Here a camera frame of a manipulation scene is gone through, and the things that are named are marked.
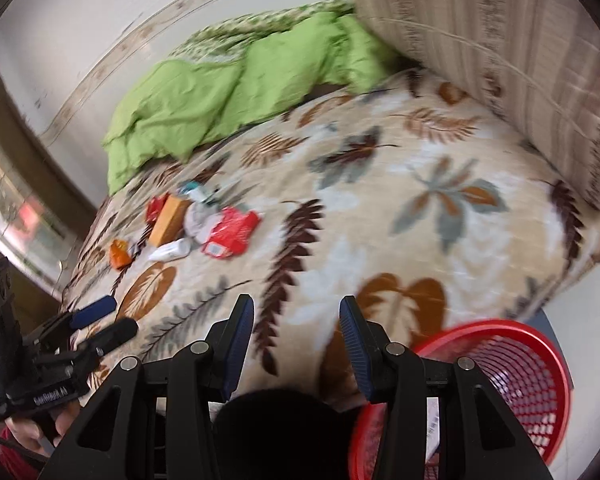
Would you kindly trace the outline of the person's left hand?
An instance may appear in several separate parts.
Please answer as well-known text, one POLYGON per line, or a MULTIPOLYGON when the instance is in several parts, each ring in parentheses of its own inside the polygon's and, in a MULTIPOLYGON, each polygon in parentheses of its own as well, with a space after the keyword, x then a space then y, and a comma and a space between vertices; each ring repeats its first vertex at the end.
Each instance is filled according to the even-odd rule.
MULTIPOLYGON (((79 416, 80 411, 81 404, 78 400, 73 400, 58 408, 58 410, 54 410, 55 427, 58 433, 58 436, 54 439, 54 446, 57 446, 62 440, 79 416)), ((24 448, 46 457, 50 457, 53 454, 52 448, 45 444, 47 438, 44 436, 43 430, 32 419, 9 417, 5 420, 5 424, 10 434, 24 448)))

